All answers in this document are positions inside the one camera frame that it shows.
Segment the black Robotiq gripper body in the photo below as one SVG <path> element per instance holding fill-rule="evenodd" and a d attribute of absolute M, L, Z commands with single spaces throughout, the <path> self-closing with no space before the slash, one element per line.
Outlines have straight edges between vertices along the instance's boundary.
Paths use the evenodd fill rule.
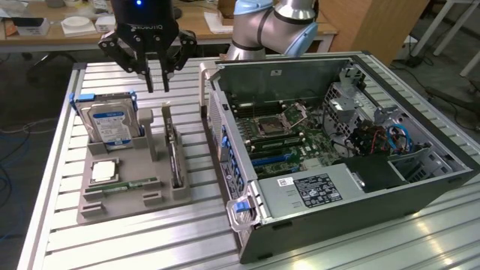
<path fill-rule="evenodd" d="M 179 34 L 171 1 L 112 1 L 119 39 L 137 53 L 155 53 L 159 43 L 167 50 Z"/>

